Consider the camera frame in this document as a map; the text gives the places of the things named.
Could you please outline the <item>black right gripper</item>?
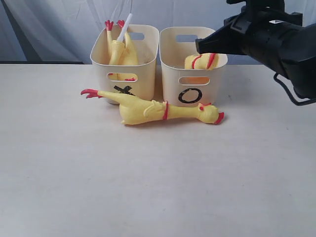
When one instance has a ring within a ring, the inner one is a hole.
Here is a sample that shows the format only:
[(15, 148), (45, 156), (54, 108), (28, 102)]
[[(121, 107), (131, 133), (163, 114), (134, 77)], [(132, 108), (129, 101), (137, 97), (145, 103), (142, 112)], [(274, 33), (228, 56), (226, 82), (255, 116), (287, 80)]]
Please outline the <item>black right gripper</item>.
[(223, 27), (196, 39), (196, 50), (265, 59), (276, 54), (287, 35), (302, 27), (303, 14), (286, 12), (283, 0), (246, 0), (240, 13), (225, 19)]

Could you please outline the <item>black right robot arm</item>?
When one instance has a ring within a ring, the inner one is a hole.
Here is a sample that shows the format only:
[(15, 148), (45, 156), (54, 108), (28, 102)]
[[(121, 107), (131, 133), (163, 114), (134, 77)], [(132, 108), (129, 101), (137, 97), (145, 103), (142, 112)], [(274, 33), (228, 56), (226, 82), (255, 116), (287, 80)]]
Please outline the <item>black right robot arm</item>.
[(292, 94), (278, 79), (292, 85), (302, 104), (316, 100), (316, 26), (303, 25), (303, 14), (287, 13), (282, 0), (247, 0), (238, 15), (203, 39), (196, 40), (199, 54), (247, 55), (274, 71), (291, 100)]

